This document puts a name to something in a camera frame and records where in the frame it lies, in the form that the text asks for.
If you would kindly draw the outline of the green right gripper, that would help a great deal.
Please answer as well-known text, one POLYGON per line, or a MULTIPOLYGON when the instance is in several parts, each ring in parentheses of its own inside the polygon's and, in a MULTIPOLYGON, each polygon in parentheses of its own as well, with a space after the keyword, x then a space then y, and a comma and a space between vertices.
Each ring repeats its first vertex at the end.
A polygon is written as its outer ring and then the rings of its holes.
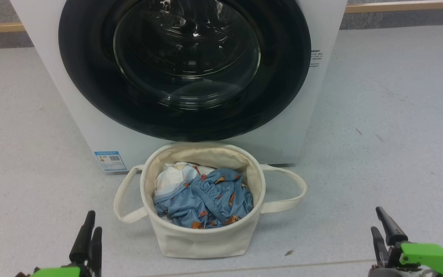
POLYGON ((383 207, 375 208, 383 225, 385 241, 378 228, 371 227, 376 265, 369 277, 443 277, 443 248, 438 244, 411 243, 408 236, 383 207))

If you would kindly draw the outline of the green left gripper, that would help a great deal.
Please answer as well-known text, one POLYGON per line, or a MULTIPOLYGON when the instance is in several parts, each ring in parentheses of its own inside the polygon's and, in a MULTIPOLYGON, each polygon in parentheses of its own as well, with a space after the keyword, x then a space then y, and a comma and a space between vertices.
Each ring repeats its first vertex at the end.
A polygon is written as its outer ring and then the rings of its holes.
POLYGON ((69 254, 71 263, 84 264, 88 261, 88 269, 83 265, 67 265, 60 267, 35 267, 29 274, 18 272, 16 277, 100 277, 102 275, 102 228, 95 226, 95 211, 87 213, 72 250, 69 254))

